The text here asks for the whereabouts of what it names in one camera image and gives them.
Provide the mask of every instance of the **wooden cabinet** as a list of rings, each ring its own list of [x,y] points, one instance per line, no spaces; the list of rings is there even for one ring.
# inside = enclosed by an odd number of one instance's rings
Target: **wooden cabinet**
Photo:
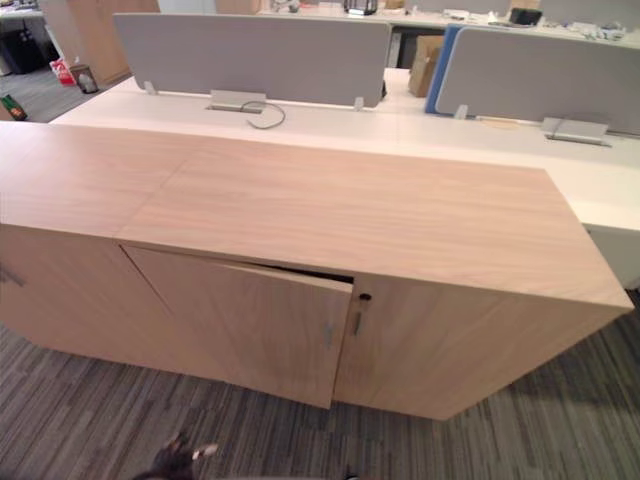
[[[67,63],[78,58],[106,84],[129,73],[113,14],[160,11],[157,0],[40,0],[40,7]]]
[[[32,342],[329,407],[351,284],[1,230],[0,319]]]
[[[0,321],[57,350],[443,419],[632,308],[534,169],[22,122],[0,139]]]
[[[328,407],[352,286],[209,258],[125,250],[184,330],[207,377]]]
[[[94,237],[0,227],[0,320],[64,352],[174,372],[202,358],[120,246]]]
[[[601,328],[610,308],[356,278],[335,399],[447,419]]]

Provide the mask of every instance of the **gray carpet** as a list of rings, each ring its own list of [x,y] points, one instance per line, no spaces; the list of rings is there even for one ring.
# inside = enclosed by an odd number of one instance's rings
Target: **gray carpet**
[[[0,479],[127,479],[180,429],[221,445],[201,479],[338,479],[347,464],[375,480],[640,478],[637,312],[447,422],[325,411],[0,334]]]
[[[6,94],[22,105],[30,122],[39,123],[48,123],[97,95],[86,95],[76,86],[63,87],[49,67],[0,77],[0,96]]]

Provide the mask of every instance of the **metal handle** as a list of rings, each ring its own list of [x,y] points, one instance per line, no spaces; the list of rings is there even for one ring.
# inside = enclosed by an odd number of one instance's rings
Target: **metal handle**
[[[371,295],[369,295],[368,293],[361,293],[358,296],[358,299],[360,300],[360,308],[358,309],[358,313],[356,313],[356,321],[353,326],[354,336],[358,335],[358,332],[360,331],[360,326],[362,325],[362,316],[364,315],[364,311],[366,310],[367,305],[371,301]]]
[[[5,283],[7,281],[12,281],[19,287],[24,287],[25,285],[24,280],[7,270],[7,267],[0,265],[0,283]]]
[[[324,344],[327,348],[331,348],[331,344],[333,343],[333,325],[325,325],[324,327]]]
[[[353,335],[356,336],[358,335],[358,332],[360,331],[360,325],[362,324],[362,312],[358,312],[356,314],[356,321],[355,324],[353,326]]]

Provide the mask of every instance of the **white desk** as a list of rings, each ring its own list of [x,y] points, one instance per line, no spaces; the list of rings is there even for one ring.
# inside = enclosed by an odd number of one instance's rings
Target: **white desk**
[[[0,7],[0,20],[22,19],[22,18],[42,18],[41,10],[24,9],[16,10],[15,7]]]
[[[274,15],[285,16],[289,18],[319,18],[319,19],[331,19],[331,20],[360,20],[365,22],[386,22],[395,27],[413,27],[413,28],[434,28],[444,30],[449,24],[464,24],[464,25],[488,25],[488,14],[476,14],[472,13],[468,20],[452,20],[449,17],[445,17],[441,12],[422,12],[410,13],[405,15],[404,9],[399,10],[385,10],[379,8],[373,15],[359,16],[349,15],[345,13],[342,3],[320,2],[317,6],[309,6],[300,8],[297,13],[289,13],[286,9],[278,12],[271,10],[262,10],[260,15]],[[585,40],[584,36],[580,32],[572,31],[568,28],[547,27],[547,26],[535,26],[531,28],[519,28],[518,32],[525,34],[538,34],[545,36],[556,36],[565,38],[575,38]],[[613,42],[610,40],[595,40],[597,42],[611,42],[619,45],[634,46],[640,48],[640,30],[636,30],[627,34],[622,40]]]
[[[640,139],[609,136],[612,148],[604,148],[550,141],[531,124],[426,115],[425,100],[407,90],[407,70],[389,69],[386,80],[389,95],[374,110],[282,102],[287,119],[273,130],[251,128],[246,123],[251,114],[205,110],[208,99],[203,95],[147,95],[133,79],[53,123],[543,168],[580,221],[596,232],[598,245],[610,245],[603,253],[622,283],[636,287],[640,280]],[[278,113],[267,110],[263,115],[271,119]]]

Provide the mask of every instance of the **cabinet top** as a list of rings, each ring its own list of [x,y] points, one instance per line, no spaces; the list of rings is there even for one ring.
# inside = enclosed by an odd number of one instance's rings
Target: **cabinet top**
[[[629,307],[543,170],[0,123],[5,224]]]

